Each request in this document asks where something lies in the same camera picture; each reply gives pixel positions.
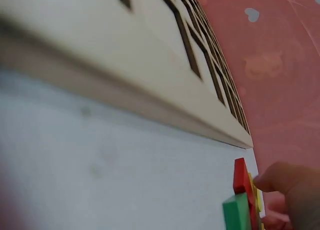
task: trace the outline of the white wooden panel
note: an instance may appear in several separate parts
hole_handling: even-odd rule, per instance
[[[219,100],[212,98],[212,93],[191,71],[169,8],[164,8],[166,5],[160,0],[140,1],[141,8],[136,9],[143,16],[136,15],[134,6],[129,10],[119,0],[0,0],[0,11],[3,18],[73,61],[83,62],[99,71],[101,76],[116,77],[173,106],[202,122],[203,128],[210,126],[218,131],[229,139],[229,143],[236,142],[245,148],[252,146],[250,135]],[[159,21],[165,24],[158,25],[160,31],[154,27]],[[65,84],[65,87],[75,90],[75,85],[72,85],[75,83],[71,84],[72,77],[65,77],[61,71],[52,76],[55,72],[39,69],[36,61],[25,58],[26,54],[38,54],[39,57],[41,50],[19,52],[17,48],[21,45],[13,47],[12,39],[0,37],[0,51],[5,53],[0,54],[2,63],[25,73],[32,72],[49,82],[60,79],[63,80],[60,84],[65,84],[70,80],[70,85]],[[19,58],[13,61],[12,57],[17,52]],[[86,86],[82,87],[83,92],[91,91]]]

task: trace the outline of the pink fabric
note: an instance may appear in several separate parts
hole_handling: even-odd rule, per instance
[[[276,161],[319,167],[320,4],[199,1],[241,97],[259,172]],[[259,11],[256,22],[247,8]]]

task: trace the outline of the wooden block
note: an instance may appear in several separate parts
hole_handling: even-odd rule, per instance
[[[247,194],[249,207],[255,205],[255,196],[243,157],[234,160],[233,190],[235,194]]]
[[[253,181],[253,178],[252,178],[252,175],[251,175],[250,172],[248,172],[248,175],[249,175],[249,179],[250,179],[250,183],[251,183],[253,195],[254,195],[255,197],[257,197],[257,191],[258,191],[258,189],[257,189],[256,186],[254,185],[254,181]]]
[[[257,213],[259,213],[260,211],[259,211],[257,199],[255,199],[254,206],[255,206],[255,211],[256,211]]]
[[[260,228],[260,223],[259,223],[259,220],[260,219],[260,216],[259,216],[259,213],[257,213],[257,210],[255,208],[255,206],[252,206],[250,208],[250,221],[251,221],[251,229],[252,230],[259,230]]]
[[[261,191],[260,190],[258,190],[257,194],[256,194],[256,204],[257,204],[258,211],[261,212],[262,211],[262,198],[261,198]]]
[[[246,193],[230,197],[222,206],[226,230],[252,230]]]

